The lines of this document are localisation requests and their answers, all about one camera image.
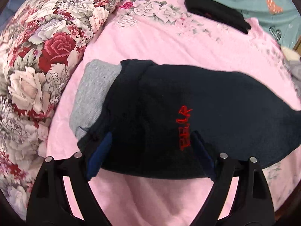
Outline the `dark navy pants grey cuffs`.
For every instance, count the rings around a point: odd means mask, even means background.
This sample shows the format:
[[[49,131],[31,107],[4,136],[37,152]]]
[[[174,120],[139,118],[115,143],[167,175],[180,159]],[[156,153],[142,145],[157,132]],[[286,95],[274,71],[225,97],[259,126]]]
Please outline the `dark navy pants grey cuffs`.
[[[300,112],[252,77],[150,60],[89,62],[69,126],[89,179],[213,178],[220,153],[266,168],[300,145]]]

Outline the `red white floral quilt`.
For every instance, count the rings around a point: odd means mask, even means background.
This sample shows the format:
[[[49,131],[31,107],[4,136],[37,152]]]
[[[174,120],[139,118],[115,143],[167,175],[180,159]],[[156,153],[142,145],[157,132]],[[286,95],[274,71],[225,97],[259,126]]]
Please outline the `red white floral quilt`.
[[[120,1],[26,0],[1,32],[1,192],[21,219],[63,89]]]

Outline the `grey white clothes pile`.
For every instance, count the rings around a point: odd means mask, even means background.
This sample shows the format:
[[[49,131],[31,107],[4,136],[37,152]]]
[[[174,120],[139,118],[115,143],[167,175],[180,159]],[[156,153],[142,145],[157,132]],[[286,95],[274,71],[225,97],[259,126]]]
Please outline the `grey white clothes pile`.
[[[291,75],[292,81],[294,83],[297,95],[300,97],[300,85],[301,85],[301,62],[300,55],[295,50],[288,47],[281,46],[282,53],[284,54],[285,60],[284,64],[286,69]]]

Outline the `pink floral bed blanket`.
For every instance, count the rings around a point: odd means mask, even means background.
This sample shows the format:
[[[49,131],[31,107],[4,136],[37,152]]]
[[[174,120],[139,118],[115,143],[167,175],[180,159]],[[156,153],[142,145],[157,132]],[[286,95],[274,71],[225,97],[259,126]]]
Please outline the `pink floral bed blanket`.
[[[157,64],[188,64],[211,70],[240,71],[268,86],[291,108],[300,100],[276,41],[255,18],[243,34],[190,14],[183,0],[126,0],[88,44],[67,83],[50,125],[47,154],[71,157],[77,139],[69,127],[74,97],[88,62],[118,64],[125,59]],[[100,170],[91,189],[113,225],[189,225],[213,185],[208,178],[156,180]]]

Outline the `folded black garment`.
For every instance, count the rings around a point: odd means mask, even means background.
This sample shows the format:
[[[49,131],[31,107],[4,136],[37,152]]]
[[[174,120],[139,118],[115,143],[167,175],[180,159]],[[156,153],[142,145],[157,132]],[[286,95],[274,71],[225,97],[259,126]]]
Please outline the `folded black garment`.
[[[251,26],[237,10],[213,0],[184,0],[188,12],[226,24],[248,34]]]

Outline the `teal heart pattern sheet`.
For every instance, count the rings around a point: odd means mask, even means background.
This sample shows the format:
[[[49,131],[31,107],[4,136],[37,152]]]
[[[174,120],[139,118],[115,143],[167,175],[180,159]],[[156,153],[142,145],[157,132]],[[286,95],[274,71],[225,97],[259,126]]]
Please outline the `teal heart pattern sheet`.
[[[293,48],[300,37],[300,13],[292,0],[214,0],[255,17],[264,31],[281,45]]]

